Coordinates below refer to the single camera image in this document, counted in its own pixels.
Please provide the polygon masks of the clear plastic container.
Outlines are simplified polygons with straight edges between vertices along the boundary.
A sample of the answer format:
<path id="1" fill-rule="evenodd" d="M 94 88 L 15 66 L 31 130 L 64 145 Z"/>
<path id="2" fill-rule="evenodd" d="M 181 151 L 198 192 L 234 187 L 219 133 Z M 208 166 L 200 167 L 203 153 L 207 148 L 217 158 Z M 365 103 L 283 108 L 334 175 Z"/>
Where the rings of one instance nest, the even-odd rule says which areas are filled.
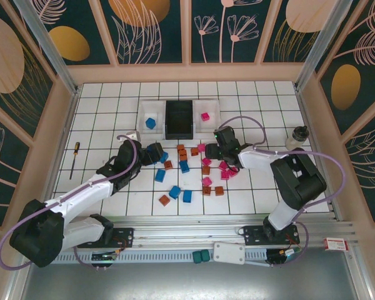
<path id="1" fill-rule="evenodd" d="M 145 100 L 139 103 L 137 111 L 136 130 L 142 140 L 163 140 L 165 138 L 166 102 Z M 146 126 L 146 121 L 152 118 L 156 125 L 153 129 Z"/>
<path id="2" fill-rule="evenodd" d="M 202 113 L 208 113 L 210 119 L 203 121 L 201 119 Z M 218 100 L 194 100 L 193 118 L 196 134 L 212 133 L 221 124 Z"/>

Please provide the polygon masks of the black plastic container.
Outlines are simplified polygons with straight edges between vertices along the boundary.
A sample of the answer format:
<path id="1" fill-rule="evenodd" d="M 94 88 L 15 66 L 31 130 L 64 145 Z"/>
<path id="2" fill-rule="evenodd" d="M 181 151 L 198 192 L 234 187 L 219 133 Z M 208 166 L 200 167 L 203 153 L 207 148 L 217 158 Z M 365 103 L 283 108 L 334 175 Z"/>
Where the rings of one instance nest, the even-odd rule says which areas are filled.
<path id="1" fill-rule="evenodd" d="M 193 139 L 193 101 L 166 101 L 165 139 Z"/>

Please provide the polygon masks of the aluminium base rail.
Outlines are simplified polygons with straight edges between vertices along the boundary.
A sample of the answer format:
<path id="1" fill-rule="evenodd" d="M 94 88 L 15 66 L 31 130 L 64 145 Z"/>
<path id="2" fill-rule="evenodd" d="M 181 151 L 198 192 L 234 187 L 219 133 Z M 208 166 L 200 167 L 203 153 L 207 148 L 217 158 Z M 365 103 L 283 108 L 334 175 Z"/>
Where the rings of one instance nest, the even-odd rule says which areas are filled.
<path id="1" fill-rule="evenodd" d="M 216 241 L 243 243 L 243 226 L 261 225 L 265 215 L 121 216 L 109 217 L 116 228 L 133 228 L 134 249 L 202 249 Z M 309 246 L 321 247 L 324 238 L 359 242 L 351 221 L 338 221 L 332 213 L 304 213 L 299 219 L 309 231 Z"/>

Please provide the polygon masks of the aluminium side rail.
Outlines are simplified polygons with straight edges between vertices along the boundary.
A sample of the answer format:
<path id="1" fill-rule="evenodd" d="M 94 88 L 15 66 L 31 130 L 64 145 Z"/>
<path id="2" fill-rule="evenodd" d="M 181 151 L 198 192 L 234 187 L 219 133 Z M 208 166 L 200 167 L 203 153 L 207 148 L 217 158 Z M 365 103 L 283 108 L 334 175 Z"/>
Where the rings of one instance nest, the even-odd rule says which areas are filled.
<path id="1" fill-rule="evenodd" d="M 323 130 L 315 128 L 311 119 L 311 112 L 313 109 L 308 110 L 305 99 L 301 94 L 296 94 L 296 97 L 301 110 L 303 122 L 309 127 L 309 142 L 305 142 L 305 144 L 310 145 L 311 151 L 331 156 L 344 169 L 345 160 L 341 145 L 339 143 L 333 144 L 333 142 L 337 141 L 336 130 L 333 129 L 331 124 L 326 124 L 326 128 Z M 316 166 L 319 168 L 327 182 L 325 196 L 330 196 L 339 190 L 342 179 L 341 170 L 339 166 L 330 159 L 321 156 L 315 156 L 314 159 L 316 161 Z M 339 198 L 337 196 L 324 201 L 323 203 L 309 206 L 306 208 L 305 212 L 308 214 L 313 213 L 316 209 L 323 208 L 324 204 L 328 205 L 329 212 L 333 214 L 331 217 L 332 219 L 335 219 L 336 221 L 344 220 L 339 207 Z"/>
<path id="2" fill-rule="evenodd" d="M 69 136 L 71 123 L 73 121 L 73 117 L 76 111 L 78 100 L 79 100 L 79 92 L 77 92 L 73 97 L 70 98 L 68 109 L 66 111 L 66 114 L 64 115 L 65 116 L 64 124 L 61 127 L 59 140 L 58 140 L 57 146 L 55 147 L 56 151 L 54 153 L 54 157 L 52 159 L 51 166 L 47 174 L 45 186 L 41 194 L 42 201 L 51 199 L 51 195 L 54 189 L 54 184 L 56 181 L 56 176 L 58 174 L 61 159 L 63 157 L 63 151 L 66 147 L 66 141 Z"/>

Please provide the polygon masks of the white bottle with black cap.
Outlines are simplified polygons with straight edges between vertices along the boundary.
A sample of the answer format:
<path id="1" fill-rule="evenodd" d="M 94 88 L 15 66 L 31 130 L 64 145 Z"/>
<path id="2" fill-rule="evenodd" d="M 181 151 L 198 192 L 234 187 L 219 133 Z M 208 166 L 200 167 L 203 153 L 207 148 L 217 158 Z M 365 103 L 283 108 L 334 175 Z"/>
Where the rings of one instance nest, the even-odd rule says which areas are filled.
<path id="1" fill-rule="evenodd" d="M 309 137 L 307 126 L 295 127 L 291 135 L 286 139 L 285 147 L 288 151 L 300 148 Z"/>

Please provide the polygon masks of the yellow black screwdriver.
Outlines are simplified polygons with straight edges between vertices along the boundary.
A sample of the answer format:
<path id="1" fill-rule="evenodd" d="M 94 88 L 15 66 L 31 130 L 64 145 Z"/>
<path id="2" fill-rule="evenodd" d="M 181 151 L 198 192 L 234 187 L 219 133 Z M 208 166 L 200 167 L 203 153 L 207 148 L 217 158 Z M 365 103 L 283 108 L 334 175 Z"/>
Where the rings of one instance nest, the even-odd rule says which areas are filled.
<path id="1" fill-rule="evenodd" d="M 71 170 L 70 170 L 70 174 L 69 174 L 69 180 L 71 180 L 72 177 L 73 177 L 74 166 L 75 166 L 75 163 L 76 163 L 76 156 L 78 155 L 79 148 L 80 148 L 80 142 L 76 142 L 75 146 L 74 146 L 74 151 L 73 151 L 73 154 L 72 154 L 73 155 L 73 160 L 72 160 L 72 164 L 71 164 Z"/>

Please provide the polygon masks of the white cover plate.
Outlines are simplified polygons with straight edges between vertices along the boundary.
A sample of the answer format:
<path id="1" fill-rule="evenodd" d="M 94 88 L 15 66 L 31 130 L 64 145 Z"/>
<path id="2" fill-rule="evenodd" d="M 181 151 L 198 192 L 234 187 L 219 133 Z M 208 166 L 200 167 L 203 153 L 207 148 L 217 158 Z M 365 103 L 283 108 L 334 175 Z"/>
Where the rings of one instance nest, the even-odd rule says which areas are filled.
<path id="1" fill-rule="evenodd" d="M 219 263 L 243 265 L 245 263 L 245 245 L 215 242 L 213 259 Z"/>

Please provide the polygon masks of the red and white small box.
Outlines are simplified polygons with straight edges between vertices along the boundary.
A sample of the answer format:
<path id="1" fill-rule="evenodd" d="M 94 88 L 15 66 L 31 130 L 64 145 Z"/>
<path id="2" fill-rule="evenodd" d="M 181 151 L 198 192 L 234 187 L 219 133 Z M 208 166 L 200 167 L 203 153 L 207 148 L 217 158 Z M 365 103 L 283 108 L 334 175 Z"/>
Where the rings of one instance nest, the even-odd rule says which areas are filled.
<path id="1" fill-rule="evenodd" d="M 326 251 L 342 251 L 348 252 L 348 243 L 343 238 L 338 237 L 325 237 L 323 239 L 324 242 L 324 249 Z"/>

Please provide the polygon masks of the aluminium frame post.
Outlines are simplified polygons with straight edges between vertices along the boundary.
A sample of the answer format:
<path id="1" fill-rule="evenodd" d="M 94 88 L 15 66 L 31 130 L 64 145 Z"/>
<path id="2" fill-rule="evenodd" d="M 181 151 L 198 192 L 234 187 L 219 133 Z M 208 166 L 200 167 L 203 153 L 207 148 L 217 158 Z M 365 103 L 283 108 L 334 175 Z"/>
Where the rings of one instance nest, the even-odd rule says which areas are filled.
<path id="1" fill-rule="evenodd" d="M 306 87 L 310 77 L 319 65 L 322 65 L 325 56 L 328 56 L 329 49 L 334 45 L 334 40 L 339 36 L 360 0 L 335 0 L 331 12 L 322 26 L 309 54 L 304 62 L 295 83 L 294 90 L 300 94 Z"/>
<path id="2" fill-rule="evenodd" d="M 18 11 L 24 17 L 26 24 L 40 43 L 42 50 L 46 53 L 57 74 L 63 81 L 67 90 L 75 96 L 78 91 L 78 85 L 72 78 L 68 68 L 60 56 L 56 46 L 49 36 L 44 24 L 40 21 L 38 14 L 33 8 L 30 0 L 13 0 Z"/>

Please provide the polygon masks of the black controller board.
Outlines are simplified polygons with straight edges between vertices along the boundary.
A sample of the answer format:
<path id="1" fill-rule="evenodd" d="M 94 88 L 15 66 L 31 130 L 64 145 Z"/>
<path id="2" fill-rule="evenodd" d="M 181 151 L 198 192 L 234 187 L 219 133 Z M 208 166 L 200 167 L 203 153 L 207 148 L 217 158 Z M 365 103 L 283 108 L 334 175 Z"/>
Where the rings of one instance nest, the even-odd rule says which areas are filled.
<path id="1" fill-rule="evenodd" d="M 93 252 L 91 254 L 91 265 L 96 269 L 107 269 L 113 265 L 117 257 L 116 251 Z"/>
<path id="2" fill-rule="evenodd" d="M 284 264 L 289 256 L 296 253 L 294 248 L 292 249 L 267 249 L 266 250 L 266 262 L 270 266 L 278 266 Z"/>

